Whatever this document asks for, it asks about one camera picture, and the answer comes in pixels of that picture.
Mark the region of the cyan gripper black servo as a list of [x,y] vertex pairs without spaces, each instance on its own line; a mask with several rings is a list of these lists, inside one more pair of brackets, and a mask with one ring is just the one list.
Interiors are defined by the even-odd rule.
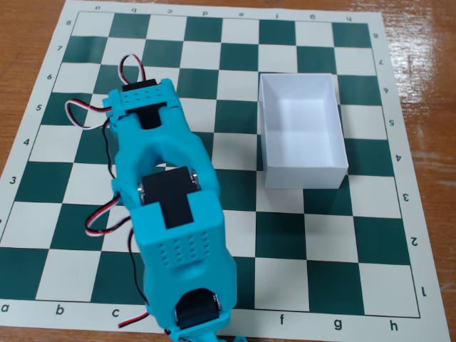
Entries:
[[121,91],[111,90],[108,97],[103,99],[103,105],[111,109],[117,120],[123,115],[150,106],[182,108],[174,84],[169,78],[163,78],[160,83],[150,79],[124,85]]

